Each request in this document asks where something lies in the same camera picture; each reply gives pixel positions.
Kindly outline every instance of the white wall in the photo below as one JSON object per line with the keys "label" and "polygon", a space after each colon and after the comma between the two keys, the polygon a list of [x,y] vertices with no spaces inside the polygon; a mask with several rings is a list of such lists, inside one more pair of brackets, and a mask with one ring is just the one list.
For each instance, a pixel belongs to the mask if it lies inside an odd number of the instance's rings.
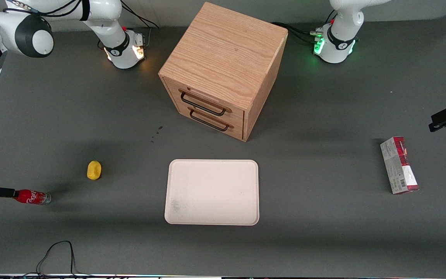
{"label": "white wall", "polygon": [[[124,0],[139,15],[161,26],[187,26],[205,0]],[[264,21],[285,23],[324,21],[331,11],[328,0],[209,0]],[[408,21],[446,16],[446,0],[393,0],[363,9],[366,21]],[[120,23],[141,26],[124,11]],[[81,22],[53,22],[54,31],[87,30]]]}

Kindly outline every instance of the yellow sponge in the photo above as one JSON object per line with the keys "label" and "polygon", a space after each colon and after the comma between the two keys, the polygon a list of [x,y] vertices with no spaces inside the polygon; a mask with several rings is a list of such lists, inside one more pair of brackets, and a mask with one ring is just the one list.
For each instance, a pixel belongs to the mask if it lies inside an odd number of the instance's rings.
{"label": "yellow sponge", "polygon": [[97,180],[101,177],[101,163],[97,161],[91,161],[87,166],[87,178],[91,180]]}

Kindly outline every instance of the red soda can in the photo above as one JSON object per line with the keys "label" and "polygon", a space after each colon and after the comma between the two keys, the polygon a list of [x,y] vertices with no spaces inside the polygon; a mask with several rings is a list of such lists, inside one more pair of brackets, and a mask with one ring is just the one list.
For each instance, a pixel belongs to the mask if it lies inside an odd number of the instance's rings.
{"label": "red soda can", "polygon": [[37,192],[31,189],[21,189],[18,191],[18,196],[14,197],[14,199],[20,203],[47,205],[51,202],[51,195],[49,193]]}

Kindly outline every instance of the green led light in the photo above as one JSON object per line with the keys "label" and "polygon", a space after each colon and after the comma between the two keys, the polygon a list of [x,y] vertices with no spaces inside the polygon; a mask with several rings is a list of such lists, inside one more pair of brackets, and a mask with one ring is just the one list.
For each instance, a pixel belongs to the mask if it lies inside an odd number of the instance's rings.
{"label": "green led light", "polygon": [[350,47],[350,50],[348,51],[349,54],[352,53],[352,49],[354,49],[355,40],[352,42],[352,46]]}
{"label": "green led light", "polygon": [[321,53],[322,47],[324,46],[324,39],[321,38],[321,40],[320,40],[319,42],[317,42],[316,44],[319,44],[319,46],[316,46],[316,47],[314,48],[314,52],[315,52],[316,54],[319,54],[319,53]]}

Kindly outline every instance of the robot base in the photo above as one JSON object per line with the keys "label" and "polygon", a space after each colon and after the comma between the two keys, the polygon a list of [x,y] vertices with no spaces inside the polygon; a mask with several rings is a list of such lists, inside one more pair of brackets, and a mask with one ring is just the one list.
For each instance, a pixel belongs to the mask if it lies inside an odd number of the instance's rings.
{"label": "robot base", "polygon": [[[318,27],[316,29],[317,32],[322,32],[322,34],[326,34],[326,31],[331,26],[330,23],[325,24],[322,27]],[[321,57],[324,61],[332,64],[343,62],[349,54],[352,53],[352,48],[354,47],[354,42],[346,47],[344,50],[336,49],[335,44],[333,44],[327,36],[323,36],[317,38],[317,42],[314,45],[314,54]]]}
{"label": "robot base", "polygon": [[144,39],[142,34],[135,33],[132,30],[126,30],[125,33],[129,37],[129,45],[120,55],[113,55],[108,53],[108,60],[110,60],[115,67],[119,69],[128,69],[135,66],[137,62],[144,59]]}

